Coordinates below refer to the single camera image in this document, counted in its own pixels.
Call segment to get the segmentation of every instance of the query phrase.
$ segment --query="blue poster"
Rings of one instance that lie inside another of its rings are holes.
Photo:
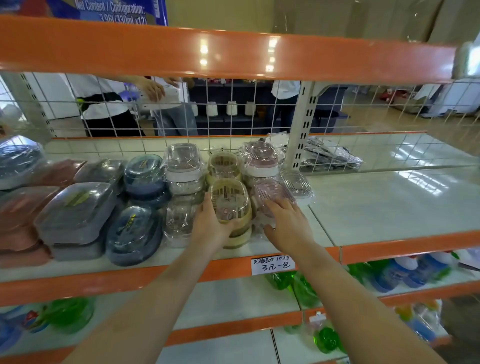
[[[47,0],[56,18],[168,25],[165,0]]]

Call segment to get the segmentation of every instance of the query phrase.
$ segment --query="handwritten price tag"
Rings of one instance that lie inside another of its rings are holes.
[[[252,276],[265,273],[276,273],[295,269],[295,262],[289,255],[264,256],[251,259]]]
[[[342,358],[336,361],[336,364],[351,364],[350,358],[347,356],[346,358]]]

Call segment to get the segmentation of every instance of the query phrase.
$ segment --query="person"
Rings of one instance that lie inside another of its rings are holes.
[[[290,131],[299,93],[300,81],[273,82],[271,95],[268,97],[268,103],[273,105],[268,106],[266,115],[268,133]]]
[[[165,89],[171,87],[162,78],[154,77],[153,80],[163,85]],[[155,135],[198,135],[195,115],[193,114],[192,106],[188,103],[188,88],[192,88],[194,85],[193,79],[189,77],[183,78],[180,87],[176,83],[173,85],[179,88],[178,103],[158,104],[158,109],[151,111],[151,115],[156,121]]]
[[[298,264],[317,292],[355,364],[446,364],[318,245],[307,219],[287,199],[266,202],[276,228],[264,229],[272,244]],[[209,194],[199,206],[188,248],[153,282],[100,324],[63,364],[154,364],[190,293],[237,220],[221,224]]]
[[[145,136],[126,103],[114,92],[108,80],[133,84],[152,102],[165,95],[163,85],[143,76],[65,74],[79,105],[87,136]],[[176,85],[173,77],[165,82]]]

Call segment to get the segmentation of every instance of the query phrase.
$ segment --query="gray pants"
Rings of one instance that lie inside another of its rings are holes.
[[[170,109],[153,110],[156,120],[155,135],[198,135],[197,122],[192,106],[182,102],[180,106]]]

